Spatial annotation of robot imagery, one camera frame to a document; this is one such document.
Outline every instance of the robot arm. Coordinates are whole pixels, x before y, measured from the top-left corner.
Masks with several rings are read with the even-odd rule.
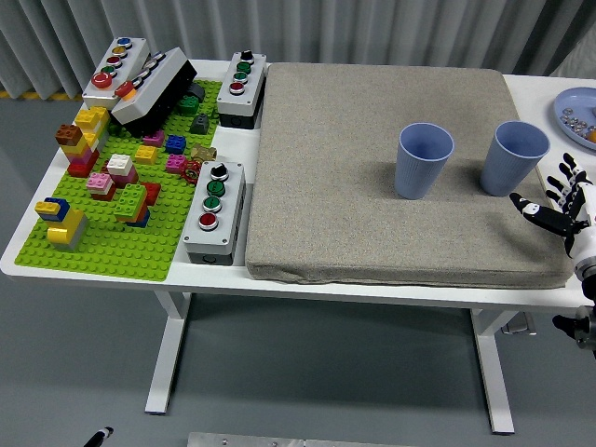
[[[559,169],[567,184],[547,177],[556,189],[548,190],[547,197],[555,200],[562,211],[540,206],[517,193],[510,194],[509,198],[528,221],[564,238],[565,250],[574,260],[582,291],[596,303],[596,186],[572,156],[565,154],[563,161]],[[595,307],[581,306],[576,318],[558,315],[553,323],[576,339],[579,347],[592,350],[596,358]]]

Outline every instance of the plate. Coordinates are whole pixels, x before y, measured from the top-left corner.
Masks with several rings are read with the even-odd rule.
[[[564,115],[563,110],[571,109],[573,110],[570,114],[571,117],[577,118],[580,122],[585,121],[588,127],[596,126],[596,115],[592,112],[594,107],[596,107],[596,88],[588,87],[569,88],[562,91],[555,98],[554,103],[555,119],[565,135],[582,146],[596,151],[596,143],[589,142],[577,135],[561,120]]]

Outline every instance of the white table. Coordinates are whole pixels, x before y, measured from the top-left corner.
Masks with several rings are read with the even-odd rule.
[[[211,80],[223,79],[228,66],[227,61],[193,61],[193,64],[198,73],[197,77]],[[548,175],[560,178],[558,165],[563,152],[566,151],[574,156],[592,177],[596,177],[596,158],[593,153],[572,142],[557,128],[551,110],[552,102],[559,92],[573,87],[596,88],[596,80],[514,75],[506,75],[505,78],[520,118],[537,125],[550,138],[551,150],[539,165],[541,176],[544,179]],[[518,312],[575,313],[576,308],[581,305],[593,305],[583,296],[579,281],[575,277],[570,278],[564,288],[556,290],[485,290],[358,284],[298,285],[254,280],[244,265],[244,250],[259,138],[258,129],[219,127],[212,142],[212,145],[217,147],[218,160],[243,163],[246,172],[246,205],[234,265],[190,264],[182,243],[178,245],[168,276],[163,282],[112,278],[14,264],[22,244],[37,221],[35,203],[51,196],[68,166],[66,157],[59,150],[2,256],[2,271],[14,279],[40,281],[58,286],[85,285],[154,291],[168,313],[168,321],[145,408],[147,413],[165,413],[167,409],[169,389],[176,369],[191,293],[467,308],[471,310],[493,432],[513,433],[494,333]],[[515,213],[517,211],[511,205],[511,214]]]

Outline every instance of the floor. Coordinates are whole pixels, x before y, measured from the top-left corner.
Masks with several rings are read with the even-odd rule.
[[[0,250],[76,102],[0,100]],[[0,275],[0,444],[186,445],[193,431],[411,446],[593,445],[596,362],[535,315],[497,342],[516,434],[491,433],[468,313],[195,296],[169,411],[143,412],[166,314],[144,291]]]

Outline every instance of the cup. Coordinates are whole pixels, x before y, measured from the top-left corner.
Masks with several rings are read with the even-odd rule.
[[[451,134],[431,123],[412,123],[400,132],[395,168],[396,193],[422,198],[437,180],[455,148]]]
[[[491,196],[508,196],[550,149],[542,130],[522,121],[506,121],[494,131],[481,174]]]

